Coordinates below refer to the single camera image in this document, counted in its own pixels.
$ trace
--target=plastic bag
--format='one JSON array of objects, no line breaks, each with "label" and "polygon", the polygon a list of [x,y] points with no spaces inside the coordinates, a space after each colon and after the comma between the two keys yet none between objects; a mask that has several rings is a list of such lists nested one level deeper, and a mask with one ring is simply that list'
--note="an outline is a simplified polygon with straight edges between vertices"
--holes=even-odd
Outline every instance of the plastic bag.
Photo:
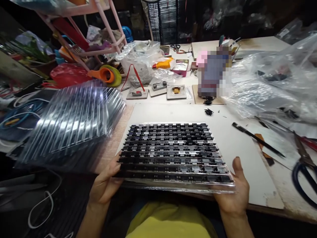
[{"label": "plastic bag", "polygon": [[163,81],[167,82],[169,85],[173,85],[176,80],[181,78],[181,75],[174,73],[173,71],[158,68],[153,72],[153,78],[150,82],[150,85],[161,83]]},{"label": "plastic bag", "polygon": [[47,15],[61,15],[62,10],[66,8],[64,0],[10,0],[11,2],[31,10],[40,11]]},{"label": "plastic bag", "polygon": [[[164,52],[159,48],[157,41],[150,42],[149,45],[143,42],[131,42],[125,45],[123,51],[115,57],[127,74],[131,64],[138,72],[142,84],[148,84],[152,80],[152,66],[159,59],[164,57]],[[134,71],[130,71],[129,80],[134,88],[140,86],[140,82]]]},{"label": "plastic bag", "polygon": [[310,35],[317,33],[317,22],[313,22],[309,27],[306,28],[303,28],[302,25],[302,21],[298,18],[295,18],[275,36],[278,39],[292,45]]},{"label": "plastic bag", "polygon": [[297,120],[317,122],[317,33],[280,52],[250,55],[232,66],[232,96],[224,97],[243,117],[292,110]]},{"label": "plastic bag", "polygon": [[18,42],[20,42],[21,44],[29,45],[29,43],[32,40],[32,36],[36,39],[36,44],[37,44],[37,47],[39,48],[40,51],[44,52],[44,48],[45,48],[46,53],[48,55],[52,55],[53,54],[52,49],[50,47],[48,47],[47,44],[44,41],[42,41],[37,35],[35,35],[31,31],[23,32],[22,34],[20,34],[20,35],[18,35],[16,37],[16,40]]}]

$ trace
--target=red wire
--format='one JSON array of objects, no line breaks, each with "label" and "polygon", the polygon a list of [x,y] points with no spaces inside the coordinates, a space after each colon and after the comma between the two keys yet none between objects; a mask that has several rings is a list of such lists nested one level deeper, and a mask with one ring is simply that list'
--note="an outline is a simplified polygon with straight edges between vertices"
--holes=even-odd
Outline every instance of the red wire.
[{"label": "red wire", "polygon": [[142,82],[141,82],[141,79],[140,79],[140,77],[139,77],[139,74],[138,74],[138,72],[136,71],[135,66],[134,66],[133,64],[130,64],[130,67],[129,67],[129,70],[128,70],[128,74],[126,75],[125,82],[124,82],[124,84],[122,85],[122,88],[121,88],[121,92],[122,92],[122,89],[123,89],[123,87],[124,87],[124,85],[125,85],[125,83],[126,83],[128,77],[129,77],[129,73],[130,73],[131,66],[133,66],[135,75],[136,75],[136,77],[138,78],[138,80],[139,80],[139,82],[140,82],[140,85],[141,85],[143,91],[145,92],[145,89],[144,89],[144,87],[143,87],[143,84],[142,84]]}]

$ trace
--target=white paper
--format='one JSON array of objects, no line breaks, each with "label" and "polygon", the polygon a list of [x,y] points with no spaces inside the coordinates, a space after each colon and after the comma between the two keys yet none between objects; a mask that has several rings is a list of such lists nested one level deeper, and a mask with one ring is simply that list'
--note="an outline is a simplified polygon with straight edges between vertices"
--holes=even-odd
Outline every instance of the white paper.
[{"label": "white paper", "polygon": [[249,125],[246,127],[248,131],[253,134],[261,134],[266,143],[272,146],[274,149],[281,152],[286,158],[281,157],[270,149],[263,147],[263,152],[271,156],[274,160],[284,165],[286,168],[293,170],[295,164],[300,158],[299,153],[297,152],[296,146],[291,144],[288,140],[277,134],[271,129],[261,127],[258,125]]}]

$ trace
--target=black-handled scissors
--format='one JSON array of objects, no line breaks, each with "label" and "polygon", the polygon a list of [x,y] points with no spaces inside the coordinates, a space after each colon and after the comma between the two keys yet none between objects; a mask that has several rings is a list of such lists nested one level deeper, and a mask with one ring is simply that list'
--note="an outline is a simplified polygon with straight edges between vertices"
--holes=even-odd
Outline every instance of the black-handled scissors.
[{"label": "black-handled scissors", "polygon": [[317,209],[317,204],[313,200],[311,200],[310,197],[307,196],[307,194],[304,192],[304,190],[302,189],[298,181],[298,173],[299,171],[301,171],[317,195],[317,183],[315,182],[315,180],[312,178],[309,171],[307,170],[307,167],[311,168],[315,172],[315,175],[317,177],[317,166],[312,161],[310,155],[306,152],[302,142],[300,141],[300,137],[295,132],[294,132],[294,137],[295,137],[295,143],[297,146],[298,153],[300,154],[300,159],[298,160],[297,164],[295,165],[293,169],[292,180],[296,190],[302,196],[302,198],[309,205]]},{"label": "black-handled scissors", "polygon": [[177,54],[186,54],[187,52],[184,51],[184,50],[180,50],[181,46],[180,45],[176,45],[176,44],[173,44],[171,45],[171,48],[177,53]]}]

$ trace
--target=pen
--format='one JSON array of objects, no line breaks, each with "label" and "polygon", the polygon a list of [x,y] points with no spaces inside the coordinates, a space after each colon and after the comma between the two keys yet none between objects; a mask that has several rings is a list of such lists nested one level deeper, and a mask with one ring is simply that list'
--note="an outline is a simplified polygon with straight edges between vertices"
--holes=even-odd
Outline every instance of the pen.
[{"label": "pen", "polygon": [[244,129],[242,126],[238,125],[236,122],[233,122],[232,125],[237,128],[238,130],[244,132],[245,134],[253,137],[254,139],[256,139],[259,143],[261,143],[262,145],[264,145],[266,148],[270,149],[271,151],[273,151],[275,154],[278,154],[279,156],[282,156],[285,158],[285,156],[279,152],[278,150],[274,149],[272,146],[270,146],[268,143],[266,143],[265,141],[261,140],[260,138],[256,137],[254,134],[252,134],[251,132],[249,132],[248,130]]}]

